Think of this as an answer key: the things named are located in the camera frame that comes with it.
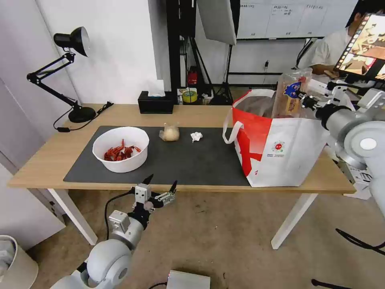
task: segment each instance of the shopping bag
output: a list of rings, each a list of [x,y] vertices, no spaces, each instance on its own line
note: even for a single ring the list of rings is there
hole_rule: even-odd
[[[306,118],[267,118],[250,109],[253,98],[272,98],[273,90],[250,90],[234,102],[223,124],[225,143],[235,143],[242,170],[252,187],[300,186],[322,152],[329,132]],[[226,137],[233,115],[233,129]]]

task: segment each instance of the white bowl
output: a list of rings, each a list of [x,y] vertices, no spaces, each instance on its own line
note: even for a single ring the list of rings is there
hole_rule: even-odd
[[[126,147],[136,146],[141,149],[140,153],[133,150],[132,157],[122,161],[105,161],[104,154],[112,147],[122,143]],[[126,173],[140,167],[147,159],[147,147],[150,142],[147,133],[136,127],[125,126],[114,128],[99,136],[92,146],[93,155],[103,163],[110,171],[115,173]]]

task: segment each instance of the desk lamp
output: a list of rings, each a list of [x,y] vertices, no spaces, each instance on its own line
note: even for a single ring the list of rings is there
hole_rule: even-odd
[[[55,44],[63,48],[66,53],[62,57],[56,59],[50,64],[47,64],[39,70],[29,73],[27,75],[27,79],[33,84],[36,84],[38,87],[56,96],[58,99],[69,104],[72,107],[72,111],[68,114],[68,119],[71,122],[80,123],[91,121],[96,117],[96,112],[94,109],[90,107],[82,107],[78,104],[77,100],[74,100],[72,98],[69,98],[68,96],[58,93],[57,91],[42,83],[42,80],[46,77],[50,76],[51,74],[54,74],[56,71],[59,71],[74,62],[75,53],[71,51],[71,48],[73,48],[83,56],[88,57],[87,51],[89,50],[89,38],[87,30],[84,27],[78,27],[74,31],[72,31],[71,34],[56,33],[53,36],[53,40]],[[68,62],[59,66],[58,68],[46,70],[50,66],[62,61],[63,59],[66,59]]]

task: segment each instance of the white table leg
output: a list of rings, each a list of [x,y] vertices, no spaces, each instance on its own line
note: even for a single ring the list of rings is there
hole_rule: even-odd
[[[83,234],[87,241],[91,245],[96,245],[96,234],[91,229],[79,209],[69,197],[68,191],[64,189],[48,189],[48,191],[63,208],[65,213],[69,216],[71,221],[75,224],[75,226],[79,229],[79,231]]]
[[[300,218],[304,215],[306,210],[310,207],[312,202],[318,196],[316,193],[303,193],[291,212],[287,216],[286,220],[281,225],[280,229],[272,239],[272,247],[274,250],[277,250],[289,233],[292,231],[294,226],[298,223]]]

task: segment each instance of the lamp base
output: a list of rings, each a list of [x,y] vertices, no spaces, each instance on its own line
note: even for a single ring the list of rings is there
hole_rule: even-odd
[[[81,123],[92,120],[96,116],[96,112],[90,107],[75,107],[73,111],[68,114],[70,122]]]

